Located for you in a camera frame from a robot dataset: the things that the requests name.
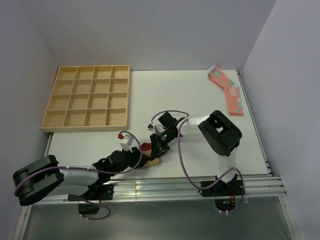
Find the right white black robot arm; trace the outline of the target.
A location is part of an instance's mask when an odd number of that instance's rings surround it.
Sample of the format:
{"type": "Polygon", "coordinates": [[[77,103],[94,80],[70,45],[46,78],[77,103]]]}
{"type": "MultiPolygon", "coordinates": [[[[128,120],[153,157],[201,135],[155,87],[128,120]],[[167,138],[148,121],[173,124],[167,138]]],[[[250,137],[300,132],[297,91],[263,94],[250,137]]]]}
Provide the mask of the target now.
{"type": "Polygon", "coordinates": [[[154,160],[167,153],[170,149],[169,143],[177,139],[180,165],[190,184],[199,190],[206,190],[216,185],[220,194],[229,194],[234,188],[237,177],[241,175],[236,168],[236,152],[242,138],[240,129],[219,110],[215,110],[210,115],[194,118],[190,118],[188,113],[180,110],[164,110],[155,116],[151,118],[148,125],[148,129],[153,130],[153,134],[150,135],[150,159],[154,160]],[[160,116],[158,121],[164,128],[161,133],[156,131],[153,124],[155,116],[160,116]],[[216,180],[207,187],[197,186],[185,168],[181,151],[181,137],[188,135],[204,136],[211,149],[217,154],[216,180]]]}

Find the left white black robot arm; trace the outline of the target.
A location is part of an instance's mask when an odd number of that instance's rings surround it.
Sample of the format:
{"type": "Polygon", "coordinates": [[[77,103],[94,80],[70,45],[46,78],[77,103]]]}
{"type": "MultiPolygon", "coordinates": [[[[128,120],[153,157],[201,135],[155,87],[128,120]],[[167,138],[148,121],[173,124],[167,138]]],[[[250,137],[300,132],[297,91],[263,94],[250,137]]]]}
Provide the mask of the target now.
{"type": "Polygon", "coordinates": [[[29,206],[55,195],[92,200],[111,177],[140,169],[150,159],[137,147],[115,150],[87,167],[60,164],[54,155],[47,155],[13,174],[14,195],[21,206],[29,206]]]}

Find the beige red purple striped sock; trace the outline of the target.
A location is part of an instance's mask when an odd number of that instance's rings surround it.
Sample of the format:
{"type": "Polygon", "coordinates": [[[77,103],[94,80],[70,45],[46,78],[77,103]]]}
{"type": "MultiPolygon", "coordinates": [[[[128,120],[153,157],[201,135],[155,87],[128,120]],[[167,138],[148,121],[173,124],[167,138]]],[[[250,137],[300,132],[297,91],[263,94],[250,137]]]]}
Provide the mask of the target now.
{"type": "MultiPolygon", "coordinates": [[[[142,145],[142,153],[145,157],[151,157],[152,153],[152,144],[144,142],[142,145]]],[[[157,166],[160,164],[160,158],[155,158],[154,160],[148,160],[145,164],[144,167],[152,167],[152,166],[157,166]]]]}

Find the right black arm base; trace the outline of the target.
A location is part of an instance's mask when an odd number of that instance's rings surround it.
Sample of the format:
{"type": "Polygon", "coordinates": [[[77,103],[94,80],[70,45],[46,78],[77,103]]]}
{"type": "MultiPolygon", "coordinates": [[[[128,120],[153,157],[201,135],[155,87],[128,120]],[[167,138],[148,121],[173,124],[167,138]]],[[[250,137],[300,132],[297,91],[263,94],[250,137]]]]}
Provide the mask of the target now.
{"type": "Polygon", "coordinates": [[[230,214],[237,208],[237,197],[240,197],[239,203],[244,200],[245,188],[241,180],[232,180],[225,183],[220,180],[216,185],[205,190],[198,190],[202,197],[214,197],[215,207],[221,214],[230,214]]]}

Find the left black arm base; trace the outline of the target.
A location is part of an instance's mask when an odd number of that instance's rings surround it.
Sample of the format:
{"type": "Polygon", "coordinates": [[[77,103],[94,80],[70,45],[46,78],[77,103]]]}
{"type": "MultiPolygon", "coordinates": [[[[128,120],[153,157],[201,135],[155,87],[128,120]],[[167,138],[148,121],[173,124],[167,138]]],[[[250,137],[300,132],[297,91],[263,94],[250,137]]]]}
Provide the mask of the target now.
{"type": "Polygon", "coordinates": [[[109,201],[113,199],[114,185],[113,184],[103,184],[97,188],[89,189],[86,193],[81,196],[76,196],[69,194],[67,200],[69,202],[82,201],[84,203],[78,204],[78,213],[82,217],[86,217],[89,220],[102,220],[111,215],[111,209],[108,206],[102,206],[102,201],[109,201]],[[104,217],[94,218],[91,217],[96,215],[100,209],[105,209],[108,211],[107,215],[104,217]]]}

